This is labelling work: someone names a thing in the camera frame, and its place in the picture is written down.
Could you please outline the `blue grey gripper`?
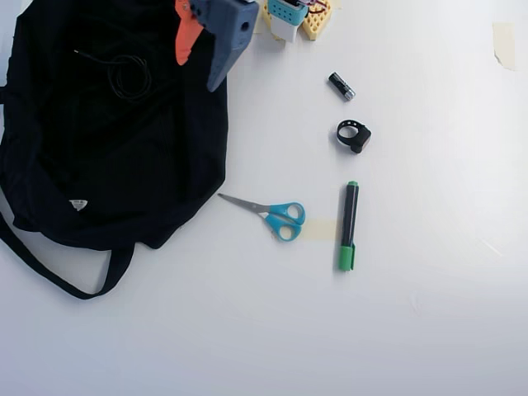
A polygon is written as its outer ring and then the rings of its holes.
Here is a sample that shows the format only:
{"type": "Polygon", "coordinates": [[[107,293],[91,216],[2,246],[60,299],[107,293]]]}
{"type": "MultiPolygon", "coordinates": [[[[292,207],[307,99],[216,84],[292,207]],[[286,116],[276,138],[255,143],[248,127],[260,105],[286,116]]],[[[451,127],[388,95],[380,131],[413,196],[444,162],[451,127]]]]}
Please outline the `blue grey gripper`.
{"type": "Polygon", "coordinates": [[[175,39],[177,64],[184,65],[203,27],[215,36],[207,88],[214,92],[248,47],[253,29],[253,1],[176,0],[180,18],[175,39]]]}

